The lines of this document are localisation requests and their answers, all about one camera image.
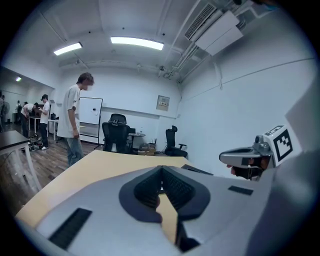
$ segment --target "light wood tabletop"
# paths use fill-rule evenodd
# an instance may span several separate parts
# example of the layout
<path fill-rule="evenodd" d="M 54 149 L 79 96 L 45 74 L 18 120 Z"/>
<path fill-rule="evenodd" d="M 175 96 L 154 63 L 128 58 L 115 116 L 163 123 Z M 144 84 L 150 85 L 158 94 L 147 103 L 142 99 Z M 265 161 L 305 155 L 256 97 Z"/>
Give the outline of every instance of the light wood tabletop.
<path fill-rule="evenodd" d="M 161 165 L 180 168 L 185 164 L 192 166 L 187 159 L 179 156 L 145 156 L 94 150 L 46 185 L 16 217 L 35 228 L 55 206 L 93 182 L 143 168 Z M 162 215 L 165 235 L 174 243 L 177 212 L 165 194 L 159 197 L 160 205 L 156 211 Z"/>

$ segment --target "air vent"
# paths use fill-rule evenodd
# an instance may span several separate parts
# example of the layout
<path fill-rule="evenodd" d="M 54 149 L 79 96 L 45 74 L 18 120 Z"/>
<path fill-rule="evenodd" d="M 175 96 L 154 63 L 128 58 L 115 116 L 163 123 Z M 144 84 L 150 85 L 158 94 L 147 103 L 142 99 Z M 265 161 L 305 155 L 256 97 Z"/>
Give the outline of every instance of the air vent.
<path fill-rule="evenodd" d="M 185 32 L 184 36 L 190 40 L 191 37 L 196 33 L 196 31 L 201 27 L 201 25 L 210 17 L 210 15 L 216 10 L 212 4 L 208 3 L 199 15 L 194 19 L 189 29 Z"/>

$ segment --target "wooden floor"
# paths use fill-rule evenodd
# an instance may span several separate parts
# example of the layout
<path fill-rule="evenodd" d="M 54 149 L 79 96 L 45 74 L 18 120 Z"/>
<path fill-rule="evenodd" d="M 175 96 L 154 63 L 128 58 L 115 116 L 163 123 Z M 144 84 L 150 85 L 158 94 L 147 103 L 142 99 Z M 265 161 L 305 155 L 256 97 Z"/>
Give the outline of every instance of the wooden floor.
<path fill-rule="evenodd" d="M 21 132 L 21 126 L 15 124 L 6 126 L 6 131 L 11 130 Z M 45 187 L 68 168 L 67 149 L 63 140 L 56 143 L 53 136 L 49 134 L 48 142 L 49 148 L 47 150 L 30 152 L 36 175 L 42 187 Z M 92 152 L 94 148 L 95 145 L 82 142 L 84 155 Z M 38 190 L 32 179 L 25 153 L 19 152 L 23 168 L 27 170 L 25 177 L 20 176 L 19 172 L 17 172 L 19 171 L 19 166 L 15 162 L 14 153 L 9 154 L 0 156 L 0 188 L 10 212 L 16 215 Z"/>

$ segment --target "small round table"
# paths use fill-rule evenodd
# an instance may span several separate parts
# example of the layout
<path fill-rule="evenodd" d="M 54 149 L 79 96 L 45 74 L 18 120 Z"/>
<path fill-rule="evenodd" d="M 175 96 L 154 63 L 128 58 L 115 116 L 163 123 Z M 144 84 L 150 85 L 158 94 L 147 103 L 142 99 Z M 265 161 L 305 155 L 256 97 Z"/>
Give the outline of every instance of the small round table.
<path fill-rule="evenodd" d="M 129 133 L 129 136 L 131 136 L 131 147 L 130 147 L 130 154 L 132 154 L 132 149 L 133 149 L 133 146 L 134 146 L 134 138 L 135 137 L 144 137 L 146 136 L 144 133 L 141 133 L 141 132 L 136 132 L 136 133 Z"/>

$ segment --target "cable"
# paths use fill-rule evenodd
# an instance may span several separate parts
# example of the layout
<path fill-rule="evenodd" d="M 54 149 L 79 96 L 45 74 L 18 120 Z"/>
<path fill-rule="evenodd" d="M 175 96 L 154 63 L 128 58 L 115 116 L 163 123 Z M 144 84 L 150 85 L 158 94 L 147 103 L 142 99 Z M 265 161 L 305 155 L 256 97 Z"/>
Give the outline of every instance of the cable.
<path fill-rule="evenodd" d="M 14 152 L 14 151 L 11 151 L 10 154 L 8 154 L 6 156 L 6 158 L 4 159 L 3 163 L 0 165 L 0 168 L 6 163 L 7 158 L 11 155 L 12 152 Z"/>

